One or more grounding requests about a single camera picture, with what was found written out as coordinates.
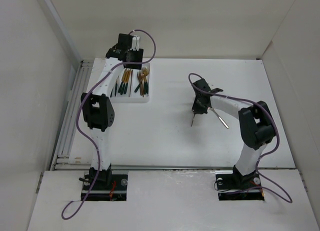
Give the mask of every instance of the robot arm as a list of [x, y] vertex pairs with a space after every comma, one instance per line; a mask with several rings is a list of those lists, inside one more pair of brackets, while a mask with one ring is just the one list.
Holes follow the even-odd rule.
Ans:
[[[258, 177], [256, 173], [257, 161], [267, 144], [276, 135], [270, 120], [256, 105], [248, 105], [244, 102], [228, 99], [225, 95], [219, 96], [217, 93], [223, 90], [220, 88], [211, 90], [203, 78], [193, 83], [193, 89], [195, 92], [192, 106], [194, 115], [207, 114], [208, 110], [214, 108], [224, 111], [239, 120], [244, 144], [240, 158], [233, 167], [233, 173], [226, 174], [226, 176], [219, 175], [220, 180], [222, 180], [222, 177], [224, 179], [222, 190], [244, 190], [250, 187], [253, 179]], [[270, 114], [265, 102], [259, 101], [257, 103]]]
[[[241, 109], [249, 107], [249, 105], [243, 102], [233, 101], [219, 96], [212, 96], [210, 101], [212, 107], [233, 116], [237, 120], [239, 120], [239, 112]], [[246, 143], [243, 143], [240, 158], [235, 164], [235, 168], [242, 176], [249, 175], [255, 171], [256, 163], [266, 147], [267, 144], [265, 143], [255, 150], [254, 148], [246, 145]]]
[[[124, 68], [141, 70], [144, 50], [139, 48], [139, 40], [139, 36], [136, 35], [119, 34], [117, 44], [110, 48], [105, 55], [105, 65], [97, 82], [110, 73], [108, 78], [90, 94], [83, 104], [83, 119], [90, 128], [91, 137], [99, 148], [100, 170], [97, 183], [102, 187], [101, 189], [107, 189], [113, 179], [109, 151], [110, 128], [108, 127], [111, 127], [114, 122], [115, 112], [109, 96], [112, 93], [116, 79]], [[119, 66], [111, 72], [110, 70], [116, 65]], [[86, 95], [87, 93], [82, 94], [81, 101], [84, 100]], [[98, 154], [94, 151], [89, 175], [86, 177], [89, 183], [93, 181], [98, 167]]]

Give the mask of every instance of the white table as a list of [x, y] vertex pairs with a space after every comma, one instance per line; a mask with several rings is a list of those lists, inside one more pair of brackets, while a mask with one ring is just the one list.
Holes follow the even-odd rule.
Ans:
[[[95, 59], [87, 90], [97, 82], [104, 63], [104, 59]], [[195, 98], [188, 81], [191, 72], [200, 74], [213, 88], [221, 88], [230, 96], [265, 101], [281, 142], [279, 150], [262, 159], [260, 167], [295, 167], [262, 61], [226, 59], [154, 59], [150, 69], [150, 101], [113, 104], [115, 121], [109, 143], [112, 164], [230, 168], [237, 162], [243, 147], [238, 120], [218, 111], [230, 129], [224, 128], [213, 113], [196, 115], [191, 127]], [[90, 133], [82, 116], [80, 127]], [[265, 152], [275, 143], [274, 138]], [[69, 164], [90, 164], [93, 150], [93, 145], [76, 131]]]
[[[293, 203], [267, 191], [265, 201], [218, 201], [214, 171], [130, 171], [127, 201], [86, 201], [64, 221], [65, 205], [80, 200], [78, 178], [84, 172], [46, 171], [28, 231], [319, 231], [299, 172], [262, 173], [280, 183]], [[78, 205], [71, 204], [65, 215]]]

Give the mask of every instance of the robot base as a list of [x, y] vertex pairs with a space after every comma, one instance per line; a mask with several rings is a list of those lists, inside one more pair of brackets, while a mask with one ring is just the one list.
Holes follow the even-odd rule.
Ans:
[[[89, 174], [84, 176], [85, 180], [88, 180]], [[84, 199], [87, 194], [91, 183], [84, 182], [81, 192], [81, 200]], [[127, 174], [112, 174], [111, 181], [106, 182], [96, 181], [92, 190], [90, 191], [87, 201], [126, 201], [127, 200], [127, 186], [128, 175]]]
[[246, 190], [252, 187], [261, 186], [260, 177], [257, 173], [243, 182], [238, 182], [235, 174], [228, 171], [225, 173], [216, 173], [215, 178], [216, 182], [214, 185], [216, 185], [216, 190], [219, 192], [219, 201], [265, 200], [264, 193], [261, 188], [231, 194], [238, 190]]

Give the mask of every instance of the metal utensil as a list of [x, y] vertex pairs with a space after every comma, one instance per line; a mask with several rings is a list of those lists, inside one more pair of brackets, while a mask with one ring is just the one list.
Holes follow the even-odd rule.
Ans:
[[129, 79], [130, 79], [130, 74], [131, 74], [131, 69], [129, 69], [127, 71], [127, 74], [125, 76], [125, 80], [124, 80], [125, 86], [124, 86], [124, 91], [123, 91], [124, 94], [126, 94], [127, 90], [128, 90], [128, 83], [129, 83]]
[[117, 96], [117, 89], [118, 89], [118, 78], [115, 80], [115, 87], [114, 87], [114, 96]]
[[192, 125], [194, 125], [195, 116], [196, 116], [196, 114], [193, 115], [192, 122], [191, 122], [191, 127], [192, 127]]
[[149, 85], [148, 85], [148, 80], [147, 80], [147, 76], [150, 73], [150, 68], [149, 67], [143, 67], [142, 68], [142, 73], [144, 75], [144, 84], [143, 84], [143, 88], [144, 88], [144, 94], [149, 94]]
[[131, 82], [130, 82], [130, 93], [129, 93], [129, 97], [131, 96], [131, 89], [132, 89], [132, 80], [134, 79], [134, 70], [131, 69]]
[[134, 92], [136, 93], [136, 92], [138, 92], [138, 90], [140, 89], [140, 95], [142, 95], [142, 93], [141, 93], [141, 79], [142, 79], [142, 77], [141, 77], [141, 71], [138, 71], [137, 73], [136, 73], [136, 76], [137, 76], [137, 79], [138, 79], [138, 81], [139, 81], [139, 84], [138, 84], [138, 86], [135, 88], [135, 90], [134, 90]]
[[225, 126], [227, 129], [229, 129], [228, 124], [226, 123], [226, 121], [223, 120], [223, 118], [217, 113], [217, 111], [212, 107], [212, 108], [208, 108], [209, 110], [211, 110], [220, 120], [220, 122], [223, 124], [223, 126]]
[[144, 75], [141, 71], [138, 72], [139, 73], [139, 82], [140, 82], [140, 95], [144, 98], [145, 94], [144, 94]]
[[126, 72], [127, 72], [127, 69], [124, 70], [123, 72], [123, 75], [122, 75], [122, 78], [121, 78], [121, 84], [120, 84], [120, 87], [119, 87], [119, 90], [118, 90], [118, 93], [121, 94], [121, 91], [122, 91], [122, 87], [124, 85], [124, 81], [125, 81], [125, 77], [126, 77]]
[[126, 78], [127, 78], [127, 69], [125, 69], [124, 73], [123, 73], [123, 76], [122, 76], [122, 82], [120, 84], [120, 88], [119, 88], [119, 92], [121, 95], [124, 94], [124, 91], [125, 91], [125, 81], [126, 81]]

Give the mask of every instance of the orange wire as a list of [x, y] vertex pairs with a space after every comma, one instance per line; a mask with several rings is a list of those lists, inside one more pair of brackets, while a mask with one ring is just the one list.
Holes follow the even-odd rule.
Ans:
[[111, 189], [111, 191], [110, 191], [110, 193], [109, 193], [110, 201], [112, 200], [112, 196], [114, 195], [115, 188], [116, 188], [116, 181], [114, 181], [114, 182], [112, 183], [112, 189]]
[[252, 183], [255, 186], [260, 186], [260, 185], [256, 184], [255, 182], [252, 182], [252, 181], [250, 181], [250, 183]]

